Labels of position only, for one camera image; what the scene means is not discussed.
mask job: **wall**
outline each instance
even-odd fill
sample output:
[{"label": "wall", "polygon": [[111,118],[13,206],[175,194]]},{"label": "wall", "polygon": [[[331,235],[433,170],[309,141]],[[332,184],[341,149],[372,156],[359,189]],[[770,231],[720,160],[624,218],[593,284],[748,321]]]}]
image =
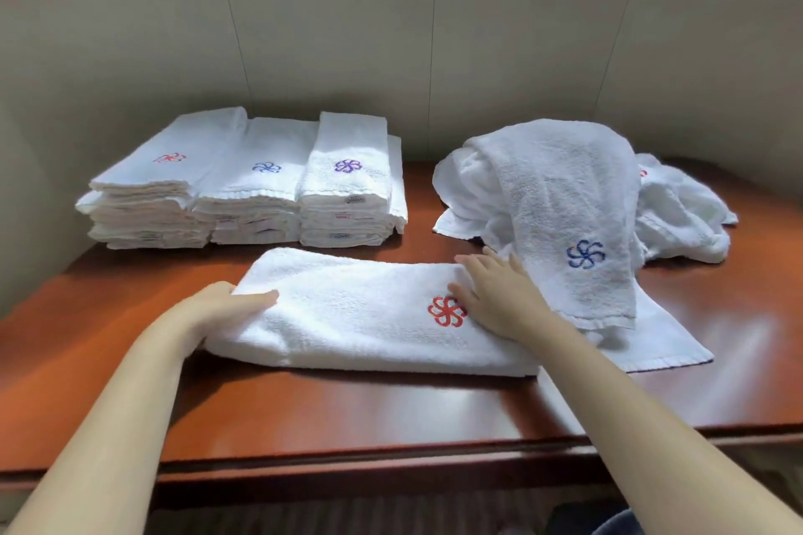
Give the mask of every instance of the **wall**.
[{"label": "wall", "polygon": [[221,105],[381,114],[430,159],[597,119],[801,198],[801,25],[803,0],[0,0],[0,311],[86,248],[92,175]]}]

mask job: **wooden table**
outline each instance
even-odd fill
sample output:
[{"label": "wooden table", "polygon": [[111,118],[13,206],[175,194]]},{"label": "wooden table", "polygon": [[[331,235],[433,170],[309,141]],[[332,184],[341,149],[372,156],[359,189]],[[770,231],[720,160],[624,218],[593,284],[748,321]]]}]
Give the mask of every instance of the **wooden table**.
[{"label": "wooden table", "polygon": [[[712,439],[803,432],[803,213],[711,166],[686,167],[739,214],[721,266],[675,259],[639,274],[648,294],[716,355],[635,380]],[[431,232],[432,164],[405,167],[410,222],[388,262],[476,252]],[[32,486],[136,335],[179,299],[236,283],[257,246],[114,252],[96,246],[0,322],[0,484]],[[605,476],[548,379],[288,371],[190,358],[156,503],[586,481]]]}]

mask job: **red embroidered logo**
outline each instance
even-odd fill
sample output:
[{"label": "red embroidered logo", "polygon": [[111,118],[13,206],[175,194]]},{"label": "red embroidered logo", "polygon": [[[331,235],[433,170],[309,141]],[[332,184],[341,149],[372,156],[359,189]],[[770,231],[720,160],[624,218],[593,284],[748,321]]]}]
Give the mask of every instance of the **red embroidered logo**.
[{"label": "red embroidered logo", "polygon": [[173,153],[172,155],[161,155],[159,158],[153,160],[154,163],[165,163],[167,161],[181,161],[182,159],[186,159],[187,155],[182,155],[181,153]]},{"label": "red embroidered logo", "polygon": [[427,307],[427,311],[435,318],[437,324],[444,328],[447,326],[459,328],[467,315],[466,309],[457,304],[455,297],[435,297],[432,299],[432,305]]}]

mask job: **towel with red logo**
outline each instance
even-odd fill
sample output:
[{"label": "towel with red logo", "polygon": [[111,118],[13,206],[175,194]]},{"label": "towel with red logo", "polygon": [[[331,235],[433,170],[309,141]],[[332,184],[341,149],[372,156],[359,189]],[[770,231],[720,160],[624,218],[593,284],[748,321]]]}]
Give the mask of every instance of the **towel with red logo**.
[{"label": "towel with red logo", "polygon": [[467,317],[447,285],[460,265],[402,265],[269,250],[236,294],[280,292],[242,331],[207,340],[213,354],[268,367],[528,376],[526,348]]}]

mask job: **person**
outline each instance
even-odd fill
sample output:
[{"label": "person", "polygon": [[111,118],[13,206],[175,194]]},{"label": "person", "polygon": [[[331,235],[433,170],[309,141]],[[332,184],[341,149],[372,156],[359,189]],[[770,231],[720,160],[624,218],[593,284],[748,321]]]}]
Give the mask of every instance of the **person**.
[{"label": "person", "polygon": [[[516,256],[485,248],[455,260],[474,287],[451,284],[451,294],[469,317],[539,358],[629,503],[633,514],[598,533],[803,535],[797,514],[556,315]],[[143,532],[184,358],[279,297],[232,296],[232,288],[208,286],[146,328],[8,535]]]}]

